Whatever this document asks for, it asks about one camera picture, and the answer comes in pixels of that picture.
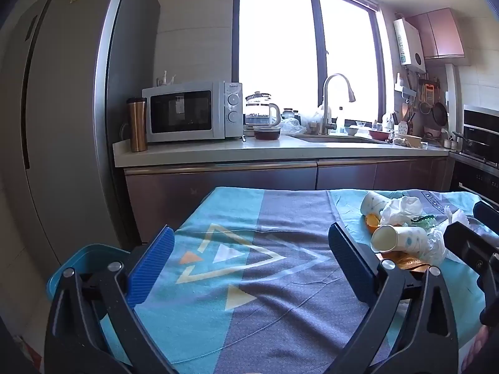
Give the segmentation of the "person's right hand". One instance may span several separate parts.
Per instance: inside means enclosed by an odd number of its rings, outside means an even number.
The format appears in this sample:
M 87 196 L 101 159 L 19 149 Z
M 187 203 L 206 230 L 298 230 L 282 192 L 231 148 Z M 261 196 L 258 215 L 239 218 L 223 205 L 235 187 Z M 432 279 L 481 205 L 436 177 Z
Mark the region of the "person's right hand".
M 479 354 L 490 335 L 490 328 L 483 325 L 477 335 L 460 350 L 460 372 L 463 372 Z

